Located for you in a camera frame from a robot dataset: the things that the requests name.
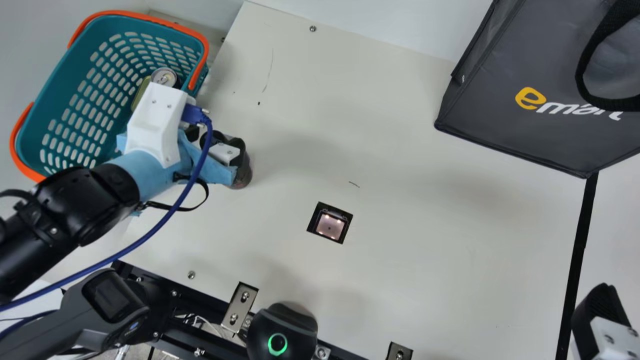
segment blue cable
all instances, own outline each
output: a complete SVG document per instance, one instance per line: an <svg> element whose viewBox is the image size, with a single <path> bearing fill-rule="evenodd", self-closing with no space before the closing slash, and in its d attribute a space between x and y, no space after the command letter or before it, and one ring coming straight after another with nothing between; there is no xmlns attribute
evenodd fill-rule
<svg viewBox="0 0 640 360"><path fill-rule="evenodd" d="M49 314L53 314L55 313L57 310L49 310L49 311L43 311L40 314L36 314L36 315L31 315L28 318L24 318L22 320L20 320L19 322L7 327L5 330L3 330L2 332L0 332L0 340L4 339L7 335L11 334L13 331L16 331L17 329L27 325L28 323L32 322L33 320L37 320L39 318L43 318Z"/></svg>
<svg viewBox="0 0 640 360"><path fill-rule="evenodd" d="M71 276L68 276L54 284L51 284L49 286L47 286L46 288L42 288L41 290L38 290L34 293L31 293L25 297L21 297L19 299L16 299L14 301L8 302L5 305L0 306L0 313L2 311L6 311L9 309L12 309L16 306L25 304L31 300L37 299L38 297L41 297L42 295L45 295L47 293L50 293L54 290L57 290L59 288L61 288L62 286L72 282L72 281L76 281L86 275L89 275L90 273L99 270L100 268L103 268L109 264L111 264L112 262L116 261L117 259L121 258L122 256L125 256L126 254L132 252L133 250L137 249L140 245L144 244L147 240L149 240L149 238L151 238L151 236L155 235L158 230L160 230L160 228L162 228L162 226L164 226L166 224L167 221L169 221L169 219L173 216L173 214L178 210L178 208L180 207L180 205L182 204L182 202L184 201L184 199L187 197L187 194L189 193L189 191L191 190L191 188L193 187L193 184L195 184L196 180L198 179L198 176L200 175L200 171L202 170L202 167L204 166L204 161L207 159L208 153L209 153L209 147L211 146L211 138L212 138L212 134L213 134L213 126L211 125L211 120L204 116L201 115L199 121L197 122L203 122L206 126L207 126L207 138L206 141L204 143L204 146L202 148L202 154L200 155L200 157L198 158L198 163L196 163L196 166L193 168L193 173L191 174L191 177L189 178L189 181L187 182L187 185L184 187L184 190L182 191L182 193L180 194L180 196L178 197L178 199L175 201L175 204L173 204L173 206L171 207L171 209L169 209L169 211L167 211L166 214L164 214L164 216L162 217L162 219L160 219L160 221L158 221L158 223L151 228L151 230L149 230L146 234L144 234L140 239L136 240L136 242L132 243L131 245L129 245L128 247L122 249L121 251L113 254L112 256L100 261L99 263L93 264L92 266L89 266L88 268L77 272Z"/></svg>

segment emart logo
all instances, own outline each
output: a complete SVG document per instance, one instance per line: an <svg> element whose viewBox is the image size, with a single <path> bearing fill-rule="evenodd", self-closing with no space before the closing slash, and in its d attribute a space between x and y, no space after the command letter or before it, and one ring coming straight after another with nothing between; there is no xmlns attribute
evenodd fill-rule
<svg viewBox="0 0 640 360"><path fill-rule="evenodd" d="M561 104L560 102L547 102L547 98L534 88L526 87L516 95L516 102L525 110L536 110L536 113L562 115L602 115L605 110L598 109L591 104ZM609 118L615 121L620 120L622 111L614 111L609 114Z"/></svg>

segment black shopping bag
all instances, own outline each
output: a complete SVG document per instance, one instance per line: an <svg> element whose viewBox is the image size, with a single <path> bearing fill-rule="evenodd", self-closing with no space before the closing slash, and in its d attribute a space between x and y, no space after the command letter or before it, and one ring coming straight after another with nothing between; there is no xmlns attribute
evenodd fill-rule
<svg viewBox="0 0 640 360"><path fill-rule="evenodd" d="M582 178L637 154L639 3L494 0L436 128Z"/></svg>

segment green light ring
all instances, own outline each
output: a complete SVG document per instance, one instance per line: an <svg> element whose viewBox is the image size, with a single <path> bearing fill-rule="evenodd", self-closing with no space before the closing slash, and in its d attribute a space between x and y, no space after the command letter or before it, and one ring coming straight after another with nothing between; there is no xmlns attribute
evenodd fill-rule
<svg viewBox="0 0 640 360"><path fill-rule="evenodd" d="M280 349L280 351L276 351L273 350L273 348L271 347L271 340L273 340L273 338L275 338L276 336L281 336L284 339L284 347L282 347L282 349ZM279 332L276 332L275 334L271 335L271 337L269 338L269 343L267 344L269 346L269 353L273 356L280 356L282 355L282 353L284 353L285 351L287 351L287 337L284 336L284 334L280 334Z"/></svg>

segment white table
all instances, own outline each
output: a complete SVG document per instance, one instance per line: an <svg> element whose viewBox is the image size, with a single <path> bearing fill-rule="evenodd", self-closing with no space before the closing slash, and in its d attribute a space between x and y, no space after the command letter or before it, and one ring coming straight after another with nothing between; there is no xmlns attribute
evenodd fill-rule
<svg viewBox="0 0 640 360"><path fill-rule="evenodd" d="M322 340L369 359L390 341L414 359L553 358L584 181L437 132L453 67L246 3L198 102L245 139L253 183L213 186L124 261L225 300L251 284L254 311L299 302ZM306 232L319 201L353 214L343 245Z"/></svg>

